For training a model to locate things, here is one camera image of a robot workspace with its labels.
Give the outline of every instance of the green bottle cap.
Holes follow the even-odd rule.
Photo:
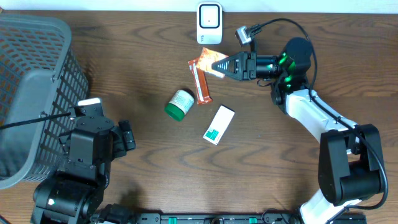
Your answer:
[[[184,112],[180,108],[171,103],[167,104],[164,110],[170,117],[172,117],[176,121],[182,121],[182,119],[184,119],[185,117]]]

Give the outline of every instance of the green led light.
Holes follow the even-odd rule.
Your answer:
[[[292,79],[292,75],[289,75],[288,77],[285,78],[285,82],[290,82]]]
[[[288,56],[285,54],[285,53],[283,53],[282,54],[282,58],[279,60],[279,65],[282,65],[283,63],[285,63],[285,61],[287,60],[287,58],[288,58]]]
[[[55,205],[55,200],[50,198],[48,204],[49,205]]]
[[[289,74],[291,74],[294,72],[295,69],[296,69],[296,63],[292,62],[292,64],[287,68],[287,71],[289,72]]]

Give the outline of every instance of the usb connector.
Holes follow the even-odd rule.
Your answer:
[[[236,38],[238,38],[239,44],[241,47],[249,44],[251,42],[251,37],[246,32],[246,26],[242,26],[238,28],[235,32]]]

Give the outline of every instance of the white box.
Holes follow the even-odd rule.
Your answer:
[[[213,118],[213,121],[210,124],[210,127],[207,129],[203,138],[207,141],[217,145],[223,136],[226,128],[232,120],[235,112],[226,108],[225,106],[220,106],[217,111],[216,116]]]

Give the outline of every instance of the green label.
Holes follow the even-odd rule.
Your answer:
[[[177,218],[169,218],[169,224],[177,224]]]
[[[250,224],[257,223],[257,218],[249,218],[249,223]]]
[[[211,140],[215,140],[217,135],[218,135],[218,131],[216,131],[214,129],[211,131],[207,131],[207,133],[206,133],[206,137],[210,138]]]

